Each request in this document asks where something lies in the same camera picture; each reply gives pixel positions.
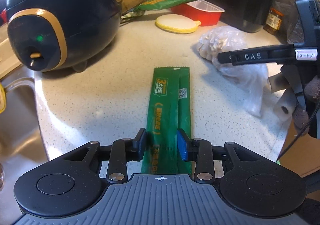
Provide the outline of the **gloved right hand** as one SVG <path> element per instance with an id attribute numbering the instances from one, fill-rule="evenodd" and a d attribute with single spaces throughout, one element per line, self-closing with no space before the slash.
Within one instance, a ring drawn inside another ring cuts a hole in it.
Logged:
<path id="1" fill-rule="evenodd" d="M 319 76 L 305 86 L 304 105 L 298 103 L 292 114 L 296 139 L 309 135 L 319 139 Z"/>

